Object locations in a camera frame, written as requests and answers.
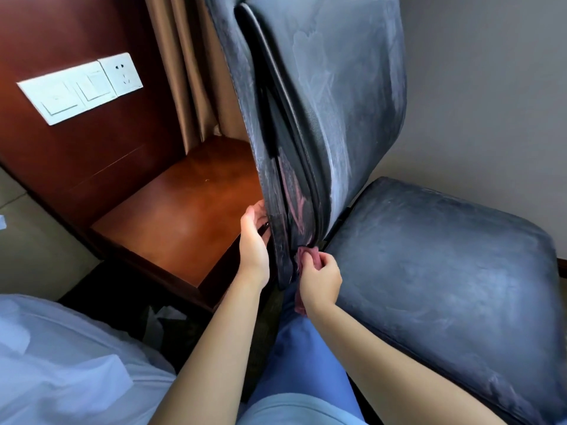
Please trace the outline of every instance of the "hand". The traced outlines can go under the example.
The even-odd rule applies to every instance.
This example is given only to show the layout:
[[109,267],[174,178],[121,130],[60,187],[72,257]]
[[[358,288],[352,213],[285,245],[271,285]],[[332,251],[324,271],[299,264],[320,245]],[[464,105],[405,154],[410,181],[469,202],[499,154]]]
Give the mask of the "hand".
[[304,253],[302,257],[303,271],[299,291],[308,316],[334,306],[343,282],[333,256],[323,252],[319,252],[319,256],[323,264],[321,270],[315,269],[311,255]]
[[260,284],[262,289],[270,279],[270,265],[266,245],[270,229],[260,237],[258,229],[268,222],[264,200],[249,206],[240,218],[240,267],[238,273]]

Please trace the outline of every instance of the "wooden table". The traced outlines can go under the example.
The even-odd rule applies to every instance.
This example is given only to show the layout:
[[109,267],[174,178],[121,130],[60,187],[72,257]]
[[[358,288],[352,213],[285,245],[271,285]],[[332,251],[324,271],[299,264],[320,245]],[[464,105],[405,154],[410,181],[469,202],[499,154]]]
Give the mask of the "wooden table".
[[123,259],[213,310],[237,270],[240,217],[261,199],[250,145],[215,137],[92,229]]

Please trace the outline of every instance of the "leg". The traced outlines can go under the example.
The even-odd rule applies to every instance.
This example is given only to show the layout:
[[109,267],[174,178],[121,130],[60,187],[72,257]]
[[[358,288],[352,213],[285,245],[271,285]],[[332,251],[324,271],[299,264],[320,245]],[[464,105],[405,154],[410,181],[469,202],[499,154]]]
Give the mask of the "leg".
[[248,405],[270,395],[300,393],[325,400],[364,420],[343,366],[307,317],[294,312],[297,283],[283,300],[280,330]]

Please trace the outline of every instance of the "chair seat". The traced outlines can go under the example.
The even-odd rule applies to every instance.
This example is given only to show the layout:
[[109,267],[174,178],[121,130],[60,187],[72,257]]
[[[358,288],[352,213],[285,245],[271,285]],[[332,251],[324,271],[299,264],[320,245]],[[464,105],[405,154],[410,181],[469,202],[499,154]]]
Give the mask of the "chair seat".
[[390,178],[359,197],[326,249],[338,305],[508,423],[567,416],[557,257],[541,228]]

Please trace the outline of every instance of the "person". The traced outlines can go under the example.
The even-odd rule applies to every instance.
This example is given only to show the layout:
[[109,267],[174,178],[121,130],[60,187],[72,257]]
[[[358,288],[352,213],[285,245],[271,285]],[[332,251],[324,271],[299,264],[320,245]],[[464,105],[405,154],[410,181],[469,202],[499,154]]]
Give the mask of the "person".
[[299,289],[307,317],[293,311],[293,284],[264,374],[237,422],[260,291],[270,276],[270,233],[258,234],[267,220],[263,202],[242,216],[237,275],[151,425],[364,424],[347,372],[386,425],[503,424],[463,389],[337,307],[341,273],[325,253],[321,270],[303,256]]

